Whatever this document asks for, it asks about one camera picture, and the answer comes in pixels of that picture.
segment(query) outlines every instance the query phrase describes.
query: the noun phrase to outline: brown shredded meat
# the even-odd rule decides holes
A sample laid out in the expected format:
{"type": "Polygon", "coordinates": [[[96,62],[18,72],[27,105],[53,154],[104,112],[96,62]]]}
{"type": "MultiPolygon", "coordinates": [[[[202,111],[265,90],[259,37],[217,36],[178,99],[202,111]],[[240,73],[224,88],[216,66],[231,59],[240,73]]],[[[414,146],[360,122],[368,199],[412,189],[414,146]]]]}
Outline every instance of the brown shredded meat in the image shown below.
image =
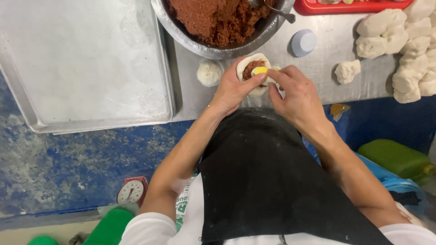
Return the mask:
{"type": "MultiPolygon", "coordinates": [[[[208,44],[226,46],[242,43],[254,31],[254,24],[271,12],[266,6],[253,8],[248,0],[168,0],[186,30],[208,44]]],[[[266,0],[274,6],[276,0],[266,0]]]]}
{"type": "Polygon", "coordinates": [[[248,65],[245,67],[244,71],[242,72],[242,78],[244,78],[244,80],[250,79],[251,72],[253,71],[253,69],[261,66],[265,66],[265,61],[258,60],[248,63],[248,65]]]}

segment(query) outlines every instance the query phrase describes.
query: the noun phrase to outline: stainless steel bowl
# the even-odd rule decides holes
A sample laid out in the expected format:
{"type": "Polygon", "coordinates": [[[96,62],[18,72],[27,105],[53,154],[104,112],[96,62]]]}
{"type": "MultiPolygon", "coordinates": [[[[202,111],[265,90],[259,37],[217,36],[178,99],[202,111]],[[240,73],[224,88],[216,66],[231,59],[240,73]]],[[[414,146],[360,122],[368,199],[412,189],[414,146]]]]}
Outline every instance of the stainless steel bowl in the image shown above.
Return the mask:
{"type": "MultiPolygon", "coordinates": [[[[289,13],[295,0],[277,0],[275,8],[289,13]]],[[[282,26],[285,19],[273,12],[266,19],[256,23],[256,31],[244,43],[231,43],[224,47],[211,46],[186,31],[184,25],[169,14],[167,0],[151,0],[162,26],[167,32],[185,48],[209,59],[232,59],[247,55],[264,45],[282,26]]]]}

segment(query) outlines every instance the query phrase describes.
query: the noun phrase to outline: person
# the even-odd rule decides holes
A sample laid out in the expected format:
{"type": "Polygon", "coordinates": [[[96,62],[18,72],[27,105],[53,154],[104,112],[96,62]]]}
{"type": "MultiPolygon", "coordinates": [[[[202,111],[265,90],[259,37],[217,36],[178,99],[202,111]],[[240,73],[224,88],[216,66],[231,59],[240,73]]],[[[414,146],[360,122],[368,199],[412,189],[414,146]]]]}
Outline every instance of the person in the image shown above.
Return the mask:
{"type": "Polygon", "coordinates": [[[314,83],[297,67],[268,70],[274,110],[238,109],[265,79],[222,76],[207,108],[156,169],[121,245],[436,244],[412,225],[325,116],[314,83]],[[320,166],[302,143],[312,143],[320,166]],[[176,200],[189,189],[176,231],[176,200]]]}

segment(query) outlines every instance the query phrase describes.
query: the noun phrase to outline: red tray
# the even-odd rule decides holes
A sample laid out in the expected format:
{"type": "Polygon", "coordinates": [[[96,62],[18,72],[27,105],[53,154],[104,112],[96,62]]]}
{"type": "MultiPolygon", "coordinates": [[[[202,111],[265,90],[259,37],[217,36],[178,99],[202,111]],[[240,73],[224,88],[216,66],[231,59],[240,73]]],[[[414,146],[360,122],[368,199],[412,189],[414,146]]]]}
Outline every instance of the red tray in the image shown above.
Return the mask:
{"type": "Polygon", "coordinates": [[[352,4],[343,2],[336,4],[322,4],[317,0],[295,0],[294,8],[301,15],[317,15],[317,14],[349,14],[349,13],[370,13],[380,12],[385,9],[404,9],[413,0],[403,2],[394,1],[377,1],[369,0],[368,2],[360,2],[354,0],[352,4]]]}

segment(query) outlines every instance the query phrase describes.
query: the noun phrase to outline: left hand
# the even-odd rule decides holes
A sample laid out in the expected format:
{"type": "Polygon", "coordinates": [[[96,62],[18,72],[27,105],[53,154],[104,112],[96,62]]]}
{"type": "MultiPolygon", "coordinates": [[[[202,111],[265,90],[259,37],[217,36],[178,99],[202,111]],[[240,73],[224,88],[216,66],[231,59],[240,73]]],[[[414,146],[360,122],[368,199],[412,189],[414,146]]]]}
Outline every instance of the left hand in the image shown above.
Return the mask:
{"type": "Polygon", "coordinates": [[[242,100],[254,88],[259,86],[266,77],[265,73],[257,74],[247,81],[240,82],[236,76],[236,66],[246,56],[237,59],[233,65],[224,72],[210,107],[218,110],[223,116],[232,114],[238,109],[242,100]]]}

